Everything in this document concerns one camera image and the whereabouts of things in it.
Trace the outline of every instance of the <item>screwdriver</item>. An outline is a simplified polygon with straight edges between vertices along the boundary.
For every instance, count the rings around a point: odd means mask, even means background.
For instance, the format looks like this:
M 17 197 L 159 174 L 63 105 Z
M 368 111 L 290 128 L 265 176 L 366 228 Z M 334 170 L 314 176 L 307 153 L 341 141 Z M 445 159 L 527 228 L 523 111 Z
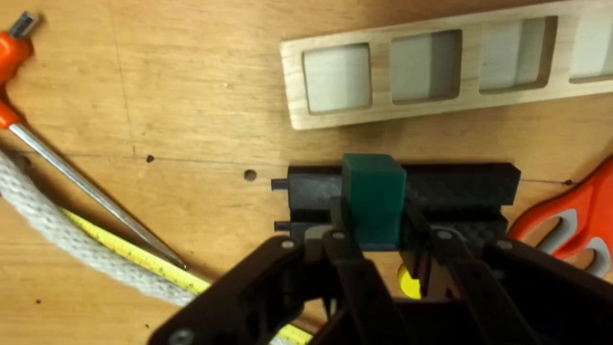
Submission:
M 0 86 L 4 86 L 17 70 L 19 63 L 33 55 L 33 47 L 27 40 L 29 32 L 37 26 L 39 15 L 25 11 L 8 32 L 0 32 Z M 54 164 L 63 176 L 77 184 L 85 193 L 88 193 L 96 203 L 100 203 L 108 212 L 131 228 L 138 237 L 142 237 L 152 249 L 161 256 L 169 258 L 180 268 L 188 264 L 155 233 L 152 233 L 144 224 L 140 224 L 129 210 L 117 205 L 109 195 L 106 195 L 98 185 L 94 185 L 86 176 L 83 176 L 75 166 L 62 159 L 42 138 L 21 122 L 17 113 L 10 105 L 0 101 L 0 130 L 14 132 L 29 147 L 33 147 L 40 157 Z

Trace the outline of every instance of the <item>wooden surface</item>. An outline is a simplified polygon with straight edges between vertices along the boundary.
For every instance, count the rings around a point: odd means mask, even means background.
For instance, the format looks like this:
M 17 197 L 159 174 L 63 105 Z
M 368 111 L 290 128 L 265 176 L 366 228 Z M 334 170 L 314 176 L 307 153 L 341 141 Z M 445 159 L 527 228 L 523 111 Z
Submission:
M 288 216 L 268 180 L 290 162 L 337 162 L 345 151 L 404 162 L 512 161 L 523 170 L 517 203 L 506 208 L 516 218 L 613 153 L 611 95 L 291 130 L 282 40 L 521 3 L 535 1 L 14 0 L 0 1 L 0 23 L 21 9 L 46 15 L 37 55 L 8 88 L 31 126 L 219 276 Z M 58 203 L 113 226 L 8 132 L 0 147 L 25 153 Z M 257 170 L 255 182 L 244 180 L 245 168 Z M 0 343 L 144 343 L 175 312 L 48 245 L 2 201 L 0 233 Z M 380 256 L 393 279 L 399 260 Z
M 286 88 L 288 88 L 291 124 L 297 130 L 347 126 L 347 124 L 360 124 L 360 122 L 404 118 L 404 116 L 447 115 L 450 111 L 462 111 L 462 109 L 466 111 L 466 109 L 481 109 L 481 107 L 517 105 L 527 101 L 613 92 L 611 78 L 596 78 L 581 84 L 571 82 L 573 51 L 575 51 L 575 46 L 579 47 L 579 42 L 577 42 L 579 21 L 583 21 L 586 13 L 594 13 L 594 11 L 609 13 L 611 9 L 613 9 L 613 3 L 609 0 L 552 1 L 552 3 L 521 5 L 512 9 L 496 9 L 496 11 L 418 21 L 418 23 L 404 23 L 404 24 L 393 24 L 393 26 L 339 32 L 330 36 L 288 40 L 282 44 L 282 57 L 284 57 L 284 76 L 286 76 Z M 546 46 L 542 47 L 546 49 L 546 53 L 542 53 L 542 59 L 540 61 L 537 59 L 537 65 L 542 65 L 544 69 L 542 80 L 537 78 L 529 86 L 519 84 L 519 90 L 498 90 L 498 88 L 494 88 L 496 92 L 487 90 L 485 70 L 489 70 L 491 74 L 502 74 L 502 70 L 496 70 L 496 69 L 504 69 L 500 61 L 496 59 L 487 61 L 483 57 L 485 55 L 483 51 L 487 49 L 487 36 L 494 28 L 500 30 L 500 24 L 523 23 L 529 19 L 544 19 L 544 17 L 558 17 L 558 21 L 550 21 L 552 23 L 550 30 L 544 32 L 542 44 L 539 44 L 539 46 Z M 447 51 L 447 55 L 450 53 L 454 55 L 450 59 L 458 63 L 462 61 L 462 63 L 458 67 L 458 74 L 450 72 L 450 74 L 445 74 L 443 78 L 447 78 L 449 82 L 458 80 L 458 88 L 454 88 L 452 93 L 445 97 L 426 95 L 424 99 L 397 101 L 395 93 L 399 90 L 395 90 L 391 82 L 391 72 L 399 69 L 391 63 L 393 44 L 399 38 L 433 34 L 433 32 L 450 32 L 450 30 L 462 32 L 462 36 L 458 34 L 462 47 L 458 47 L 458 51 Z M 494 44 L 491 49 L 504 51 L 504 47 L 512 44 L 504 38 L 498 38 L 498 40 L 502 42 L 496 42 L 496 40 L 489 42 L 489 44 Z M 353 44 L 366 44 L 364 46 L 366 55 L 370 51 L 370 63 L 366 61 L 364 69 L 355 67 L 358 70 L 366 70 L 366 78 L 370 74 L 370 80 L 364 82 L 366 84 L 364 88 L 370 86 L 364 92 L 364 97 L 366 97 L 364 103 L 355 107 L 339 107 L 332 111 L 314 111 L 314 101 L 311 101 L 311 97 L 316 92 L 311 93 L 309 84 L 312 80 L 309 78 L 309 72 L 307 72 L 309 67 L 305 61 L 309 59 L 305 57 L 305 53 L 316 51 L 316 49 L 330 51 L 332 47 L 343 49 L 343 46 L 353 46 Z M 337 67 L 330 67 L 330 70 L 324 69 L 322 72 L 332 74 L 335 69 Z M 339 72 L 337 76 L 351 78 L 351 74 L 353 72 L 347 70 L 347 74 Z M 343 95 L 343 92 L 339 90 L 328 90 L 326 86 L 318 86 L 318 88 L 324 93 Z

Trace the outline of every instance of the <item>plywood board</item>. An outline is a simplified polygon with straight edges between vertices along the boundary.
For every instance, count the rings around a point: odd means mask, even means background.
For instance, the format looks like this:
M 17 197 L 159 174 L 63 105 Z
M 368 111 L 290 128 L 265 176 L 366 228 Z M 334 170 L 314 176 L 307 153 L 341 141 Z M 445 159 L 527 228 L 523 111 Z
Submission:
M 613 90 L 613 1 L 552 1 L 282 44 L 291 124 L 343 126 Z

